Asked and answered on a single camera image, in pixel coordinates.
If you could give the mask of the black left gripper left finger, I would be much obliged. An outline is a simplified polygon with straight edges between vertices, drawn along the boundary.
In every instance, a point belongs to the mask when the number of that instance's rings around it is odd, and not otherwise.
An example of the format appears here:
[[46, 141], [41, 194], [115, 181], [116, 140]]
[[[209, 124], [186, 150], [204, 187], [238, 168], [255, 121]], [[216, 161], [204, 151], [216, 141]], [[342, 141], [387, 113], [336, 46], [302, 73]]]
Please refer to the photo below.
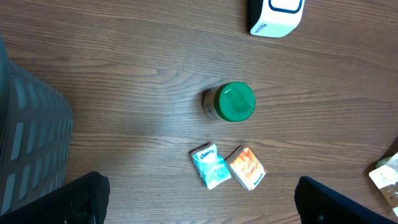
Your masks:
[[47, 195], [1, 216], [1, 224], [103, 224], [110, 183], [99, 172], [89, 172]]

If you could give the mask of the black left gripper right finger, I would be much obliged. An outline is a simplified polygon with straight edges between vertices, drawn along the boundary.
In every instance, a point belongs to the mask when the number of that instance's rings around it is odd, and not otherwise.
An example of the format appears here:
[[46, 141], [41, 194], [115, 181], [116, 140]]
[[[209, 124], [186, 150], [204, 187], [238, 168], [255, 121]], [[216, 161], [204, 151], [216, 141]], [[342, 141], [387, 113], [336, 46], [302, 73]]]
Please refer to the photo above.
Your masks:
[[299, 178], [294, 200], [302, 224], [395, 224], [308, 176]]

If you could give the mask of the brown white snack pouch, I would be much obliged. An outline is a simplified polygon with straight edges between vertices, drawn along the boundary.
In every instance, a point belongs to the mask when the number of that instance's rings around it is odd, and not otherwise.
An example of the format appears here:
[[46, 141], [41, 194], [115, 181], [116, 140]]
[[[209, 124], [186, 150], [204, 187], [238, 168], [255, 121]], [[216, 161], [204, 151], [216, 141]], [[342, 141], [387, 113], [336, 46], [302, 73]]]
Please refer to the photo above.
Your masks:
[[397, 153], [377, 162], [369, 177], [397, 216]]

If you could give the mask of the orange tissue pack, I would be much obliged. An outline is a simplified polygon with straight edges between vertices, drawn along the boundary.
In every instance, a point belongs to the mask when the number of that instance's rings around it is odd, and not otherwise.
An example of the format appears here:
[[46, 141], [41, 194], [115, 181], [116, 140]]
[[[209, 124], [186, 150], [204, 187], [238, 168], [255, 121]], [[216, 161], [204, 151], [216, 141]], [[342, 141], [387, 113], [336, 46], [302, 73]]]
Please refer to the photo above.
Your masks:
[[238, 146], [226, 159], [227, 166], [239, 183], [247, 190], [254, 190], [267, 171], [252, 150], [245, 145]]

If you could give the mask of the green tissue pack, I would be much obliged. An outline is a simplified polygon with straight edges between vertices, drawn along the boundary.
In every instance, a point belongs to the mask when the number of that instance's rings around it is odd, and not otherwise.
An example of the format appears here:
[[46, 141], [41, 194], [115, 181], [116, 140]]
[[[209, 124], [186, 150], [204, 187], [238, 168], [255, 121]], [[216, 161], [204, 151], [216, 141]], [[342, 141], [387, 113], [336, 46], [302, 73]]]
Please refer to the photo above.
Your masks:
[[219, 155], [216, 144], [208, 142], [189, 152], [204, 186], [208, 190], [231, 178], [225, 160]]

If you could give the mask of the green lid jar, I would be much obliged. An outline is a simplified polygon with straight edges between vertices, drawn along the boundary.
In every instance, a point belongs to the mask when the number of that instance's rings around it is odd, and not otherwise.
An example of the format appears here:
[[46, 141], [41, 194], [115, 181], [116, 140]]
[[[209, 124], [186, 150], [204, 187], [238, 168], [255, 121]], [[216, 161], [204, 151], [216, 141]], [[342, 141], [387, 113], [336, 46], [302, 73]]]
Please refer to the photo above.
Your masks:
[[210, 88], [203, 98], [203, 109], [211, 119], [242, 122], [251, 117], [256, 97], [249, 85], [229, 82]]

